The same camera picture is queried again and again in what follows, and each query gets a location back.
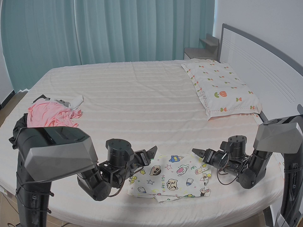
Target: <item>pink star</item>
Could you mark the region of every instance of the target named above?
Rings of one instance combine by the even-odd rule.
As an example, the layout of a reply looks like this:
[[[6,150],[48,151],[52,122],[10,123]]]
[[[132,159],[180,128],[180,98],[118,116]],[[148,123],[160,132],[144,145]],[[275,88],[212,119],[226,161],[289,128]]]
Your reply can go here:
[[[168,164],[166,164],[166,167],[165,167],[167,170],[169,170],[169,169],[172,169],[172,165],[168,165]]]

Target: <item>bed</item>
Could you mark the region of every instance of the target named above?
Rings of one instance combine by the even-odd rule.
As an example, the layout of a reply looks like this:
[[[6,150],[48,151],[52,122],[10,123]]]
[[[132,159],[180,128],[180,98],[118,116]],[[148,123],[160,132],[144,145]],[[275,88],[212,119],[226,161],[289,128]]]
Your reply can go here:
[[[235,39],[231,41],[236,47]],[[233,47],[222,47],[220,60],[229,62],[246,81],[242,69],[237,69],[237,57],[230,59],[231,53],[227,52]],[[229,136],[242,134],[248,138],[246,152],[251,154],[260,121],[256,122],[250,114],[207,121],[205,109],[182,63],[184,61],[122,62],[50,70],[19,102],[0,129],[0,185],[15,192],[18,151],[12,149],[8,138],[16,121],[41,94],[65,101],[79,94],[84,96],[80,106],[83,115],[74,121],[91,136],[99,161],[106,159],[105,141],[110,138],[125,139],[134,150],[157,145],[161,153],[169,154],[172,149],[180,153],[190,152],[192,148],[218,150]],[[226,226],[262,211],[282,195],[283,174],[279,161],[278,155],[271,157],[266,176],[250,190],[243,189],[237,182],[223,186],[212,177],[208,183],[210,197],[163,204],[155,199],[129,196],[127,188],[114,198],[95,202],[78,186],[76,176],[70,176],[52,183],[55,196],[50,198],[49,209],[54,217],[85,227]],[[232,176],[224,178],[226,182],[232,179]]]

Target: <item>pillowcase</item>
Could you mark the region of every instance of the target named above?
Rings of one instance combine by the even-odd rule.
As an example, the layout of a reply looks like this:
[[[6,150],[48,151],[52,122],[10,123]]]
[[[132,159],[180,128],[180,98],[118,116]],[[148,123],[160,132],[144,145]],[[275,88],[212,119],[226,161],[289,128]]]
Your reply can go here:
[[[261,103],[232,67],[215,60],[181,65],[191,78],[201,103],[211,117],[260,113]]]

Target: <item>nightstand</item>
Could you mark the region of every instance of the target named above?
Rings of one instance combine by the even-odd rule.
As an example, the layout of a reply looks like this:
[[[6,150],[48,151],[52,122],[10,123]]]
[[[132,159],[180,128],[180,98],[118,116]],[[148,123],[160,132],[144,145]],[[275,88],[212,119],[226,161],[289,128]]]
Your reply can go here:
[[[185,48],[184,59],[189,60],[192,58],[197,58],[197,59],[217,60],[219,39],[210,34],[206,34],[206,39],[199,39],[199,40],[205,44],[205,49]]]

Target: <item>bed frame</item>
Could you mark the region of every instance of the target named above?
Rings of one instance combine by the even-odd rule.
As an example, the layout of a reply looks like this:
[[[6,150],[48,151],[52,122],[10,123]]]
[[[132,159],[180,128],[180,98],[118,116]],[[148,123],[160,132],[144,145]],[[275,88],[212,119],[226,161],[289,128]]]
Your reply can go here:
[[[263,121],[303,114],[303,67],[282,51],[223,24],[218,61],[229,63],[260,99]]]

